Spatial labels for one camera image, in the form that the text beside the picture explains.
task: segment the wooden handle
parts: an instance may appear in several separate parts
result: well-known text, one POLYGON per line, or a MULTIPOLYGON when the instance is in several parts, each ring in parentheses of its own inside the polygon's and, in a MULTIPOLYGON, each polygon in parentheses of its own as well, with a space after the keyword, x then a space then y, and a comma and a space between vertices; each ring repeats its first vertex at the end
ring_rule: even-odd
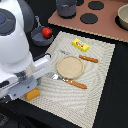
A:
POLYGON ((82 56, 82 55, 79 55, 79 58, 81 58, 83 60, 91 61, 91 62, 94 62, 94 63, 97 63, 98 62, 97 59, 86 57, 86 56, 82 56))
POLYGON ((71 84, 71 85, 77 86, 77 87, 79 87, 79 88, 82 88, 82 89, 87 89, 87 86, 86 86, 86 85, 81 84, 81 83, 78 83, 78 82, 75 82, 75 81, 73 81, 73 80, 65 79, 65 82, 66 82, 66 83, 69 83, 69 84, 71 84))

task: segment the utensil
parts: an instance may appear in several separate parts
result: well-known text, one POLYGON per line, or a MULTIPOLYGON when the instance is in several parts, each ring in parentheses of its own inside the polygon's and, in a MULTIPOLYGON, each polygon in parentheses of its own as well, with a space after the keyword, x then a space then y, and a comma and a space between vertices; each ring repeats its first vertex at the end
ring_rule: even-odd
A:
POLYGON ((70 80, 70 79, 64 79, 63 77, 61 77, 61 76, 59 76, 59 75, 57 75, 57 74, 55 74, 53 72, 47 73, 46 76, 49 77, 49 78, 55 79, 55 80, 62 80, 64 82, 66 82, 66 83, 69 83, 71 85, 74 85, 74 86, 82 88, 82 89, 87 89, 86 85, 78 83, 78 82, 75 82, 75 81, 70 80))
POLYGON ((35 16, 37 22, 38 22, 38 27, 35 28, 32 32, 31 32, 31 38, 33 40, 33 43, 37 46, 47 46, 49 44, 52 43, 53 41, 53 35, 51 38, 46 39, 43 34, 42 34, 42 30, 44 28, 46 28, 45 26, 41 26, 40 22, 39 22, 39 17, 35 16))
POLYGON ((128 30, 128 4, 118 9, 118 16, 121 26, 128 30))
POLYGON ((87 60, 87 61, 91 61, 91 62, 94 62, 94 63, 98 63, 98 59, 94 59, 94 58, 90 58, 90 57, 82 56, 82 55, 76 55, 76 54, 69 53, 69 52, 66 52, 66 51, 63 51, 63 50, 59 50, 59 52, 65 54, 65 55, 74 55, 74 56, 78 56, 79 58, 81 58, 81 59, 83 59, 83 60, 87 60))

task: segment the black table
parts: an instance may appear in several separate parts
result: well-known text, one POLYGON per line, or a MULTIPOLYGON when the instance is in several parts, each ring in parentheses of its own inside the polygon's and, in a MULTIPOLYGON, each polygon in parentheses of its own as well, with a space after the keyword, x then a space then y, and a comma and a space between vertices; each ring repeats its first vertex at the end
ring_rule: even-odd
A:
MULTIPOLYGON (((104 84, 93 128, 128 128, 128 44, 48 24, 48 18, 56 10, 55 0, 30 0, 29 5, 34 14, 39 16, 42 26, 52 28, 54 37, 57 36, 59 31, 64 31, 115 44, 114 54, 104 84)), ((26 35, 33 57, 37 57, 46 52, 49 46, 38 47, 33 44, 30 32, 26 35)), ((33 127, 32 122, 35 120, 53 128, 79 128, 71 122, 20 99, 8 102, 7 104, 0 104, 0 113, 31 127, 33 127)))

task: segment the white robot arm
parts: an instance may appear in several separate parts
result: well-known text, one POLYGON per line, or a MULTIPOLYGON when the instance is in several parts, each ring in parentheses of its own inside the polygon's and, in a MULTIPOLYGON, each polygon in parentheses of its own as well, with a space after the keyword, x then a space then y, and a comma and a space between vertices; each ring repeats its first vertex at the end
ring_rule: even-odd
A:
POLYGON ((32 29, 33 21, 24 0, 0 2, 0 102, 15 100, 34 89, 36 79, 51 70, 49 54, 33 61, 29 51, 24 32, 32 29))

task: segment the beige placemat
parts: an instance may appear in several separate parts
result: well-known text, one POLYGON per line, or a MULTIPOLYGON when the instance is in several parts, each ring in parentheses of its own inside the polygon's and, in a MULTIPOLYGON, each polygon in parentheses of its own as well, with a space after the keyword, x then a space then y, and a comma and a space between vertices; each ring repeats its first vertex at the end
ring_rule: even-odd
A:
POLYGON ((62 117, 82 128, 92 128, 98 104, 114 51, 114 44, 84 38, 77 35, 59 32, 47 50, 51 54, 52 72, 57 73, 56 64, 65 55, 59 50, 97 58, 98 63, 82 60, 85 64, 84 73, 75 81, 86 84, 87 89, 80 89, 59 80, 42 76, 42 83, 37 88, 40 96, 27 101, 25 96, 20 99, 43 110, 62 117), (82 52, 72 45, 78 38, 89 45, 87 52, 82 52))

